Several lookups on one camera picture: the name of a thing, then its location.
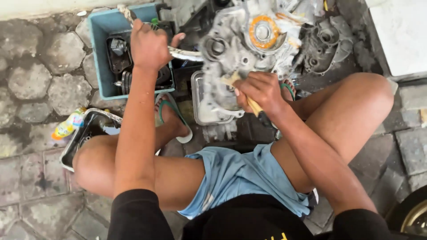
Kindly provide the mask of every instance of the forearm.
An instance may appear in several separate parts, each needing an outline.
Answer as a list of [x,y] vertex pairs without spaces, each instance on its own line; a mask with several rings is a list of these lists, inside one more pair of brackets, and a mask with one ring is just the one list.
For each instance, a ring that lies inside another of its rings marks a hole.
[[324,193],[336,214],[350,208],[376,211],[362,185],[340,155],[285,104],[272,121],[286,138],[304,172]]
[[157,72],[135,67],[115,161],[114,196],[126,190],[154,191],[154,88]]

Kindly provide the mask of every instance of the plastic bottle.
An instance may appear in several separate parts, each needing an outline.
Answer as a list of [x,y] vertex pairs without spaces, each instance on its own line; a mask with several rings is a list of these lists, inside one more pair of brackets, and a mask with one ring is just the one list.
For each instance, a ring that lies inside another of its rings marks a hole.
[[83,126],[83,114],[85,108],[76,109],[64,122],[60,123],[52,133],[52,138],[61,140],[62,138],[71,135],[74,130]]

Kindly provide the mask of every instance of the wheel rim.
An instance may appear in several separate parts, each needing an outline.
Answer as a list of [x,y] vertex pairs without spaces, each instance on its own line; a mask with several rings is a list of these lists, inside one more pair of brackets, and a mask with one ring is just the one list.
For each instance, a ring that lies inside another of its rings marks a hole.
[[423,232],[427,231],[427,200],[422,201],[421,203],[416,205],[408,213],[401,226],[401,232],[419,235],[420,233],[413,232],[414,230],[416,230],[416,228]]

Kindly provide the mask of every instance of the leg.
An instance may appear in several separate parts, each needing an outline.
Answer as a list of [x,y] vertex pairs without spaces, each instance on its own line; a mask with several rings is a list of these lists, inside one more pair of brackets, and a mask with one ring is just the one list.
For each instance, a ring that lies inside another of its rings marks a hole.
[[[356,73],[290,105],[348,164],[389,114],[393,95],[384,77]],[[271,153],[297,192],[314,188],[286,139],[274,143]]]
[[[165,124],[156,128],[156,149],[187,128],[168,106],[162,117]],[[107,197],[113,195],[114,160],[118,135],[97,136],[85,143],[73,159],[76,180],[84,189]],[[195,196],[205,175],[203,161],[191,158],[155,157],[155,191],[163,210],[182,210]]]

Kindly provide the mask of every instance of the blue bin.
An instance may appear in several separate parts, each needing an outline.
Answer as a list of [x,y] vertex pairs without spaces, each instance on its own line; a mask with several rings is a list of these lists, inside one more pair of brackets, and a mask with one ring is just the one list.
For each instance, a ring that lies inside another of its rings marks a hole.
[[[136,16],[143,22],[151,22],[157,18],[156,3],[129,6]],[[103,100],[114,100],[128,98],[128,95],[120,95],[119,88],[113,85],[116,80],[114,73],[110,70],[107,56],[106,39],[110,35],[130,32],[132,29],[125,17],[117,9],[95,12],[88,17],[88,26],[91,33],[91,42],[94,51],[95,67],[97,70],[99,93]],[[156,90],[155,93],[172,92],[175,90],[175,81],[172,72],[172,86],[168,89]]]

